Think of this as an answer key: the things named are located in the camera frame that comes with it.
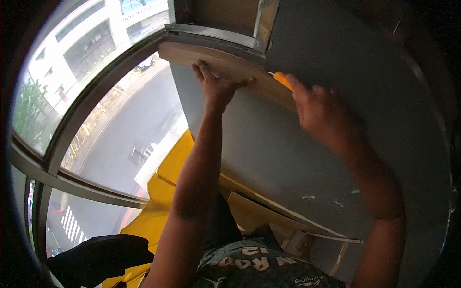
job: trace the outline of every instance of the zebra crossing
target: zebra crossing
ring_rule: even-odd
[[[72,214],[70,205],[67,206],[65,216],[61,218],[61,224],[63,225],[62,228],[64,229],[67,238],[73,243],[74,247],[83,241],[88,240],[88,238],[85,237],[84,232],[80,229],[80,225],[78,225],[75,215]]]

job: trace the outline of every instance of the white building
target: white building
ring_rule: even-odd
[[[167,10],[166,0],[89,0],[45,38],[31,57],[28,74],[47,86],[45,98],[62,116],[106,64],[168,23]]]

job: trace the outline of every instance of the street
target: street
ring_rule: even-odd
[[[154,76],[113,117],[91,147],[79,176],[147,198],[134,181],[151,143],[158,144],[182,114],[170,67]],[[94,236],[117,234],[139,209],[82,199],[53,189],[47,217],[47,250],[68,250]]]

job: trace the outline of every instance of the curved window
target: curved window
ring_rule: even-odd
[[[149,157],[162,153],[160,142],[183,114],[169,62],[156,52],[96,105],[68,147],[61,168],[148,199],[147,183],[138,172]]]
[[[88,0],[59,18],[24,63],[13,114],[14,130],[40,155],[82,89],[132,44],[169,23],[167,0]]]
[[[118,234],[141,209],[120,207],[51,190],[47,212],[47,258],[95,236]]]

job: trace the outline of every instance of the left hand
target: left hand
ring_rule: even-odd
[[[197,80],[202,85],[203,95],[205,96],[205,113],[224,113],[227,104],[229,104],[232,97],[234,97],[235,91],[254,81],[254,78],[238,82],[218,78],[213,75],[210,67],[202,60],[198,60],[190,67],[197,77]]]

